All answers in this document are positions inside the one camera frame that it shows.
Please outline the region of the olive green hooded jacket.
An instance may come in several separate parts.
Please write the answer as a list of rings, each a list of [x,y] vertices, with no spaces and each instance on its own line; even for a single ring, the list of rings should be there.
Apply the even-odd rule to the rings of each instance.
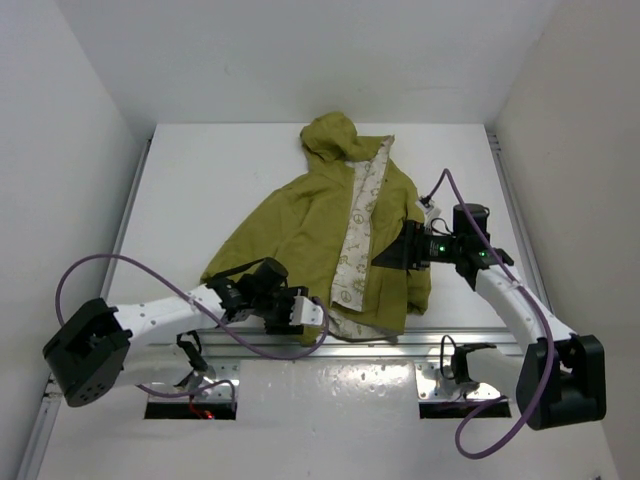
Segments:
[[[427,270],[375,267],[406,221],[423,222],[413,181],[391,158],[392,134],[364,136],[341,112],[300,132],[307,173],[271,193],[224,242],[201,275],[270,257],[327,308],[333,336],[403,334],[429,305]]]

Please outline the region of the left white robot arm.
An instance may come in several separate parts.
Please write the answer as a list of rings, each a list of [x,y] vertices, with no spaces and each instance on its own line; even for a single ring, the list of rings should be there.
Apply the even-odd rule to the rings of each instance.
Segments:
[[[252,317],[268,335],[299,335],[324,323],[307,288],[291,287],[273,258],[213,275],[195,289],[149,302],[85,302],[43,348],[68,406],[89,405],[136,385],[160,398],[198,397],[220,385],[199,337]]]

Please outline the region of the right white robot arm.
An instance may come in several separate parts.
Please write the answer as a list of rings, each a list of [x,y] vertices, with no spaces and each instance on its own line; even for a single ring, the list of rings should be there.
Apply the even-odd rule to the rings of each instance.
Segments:
[[[372,263],[396,270],[452,264],[470,288],[508,327],[523,357],[502,354],[490,343],[458,344],[441,379],[461,387],[486,383],[531,407],[527,425],[544,430],[599,421],[606,415],[605,353],[593,335],[579,335],[558,320],[520,280],[512,258],[487,247],[488,208],[458,204],[453,230],[433,234],[407,221],[399,236]]]

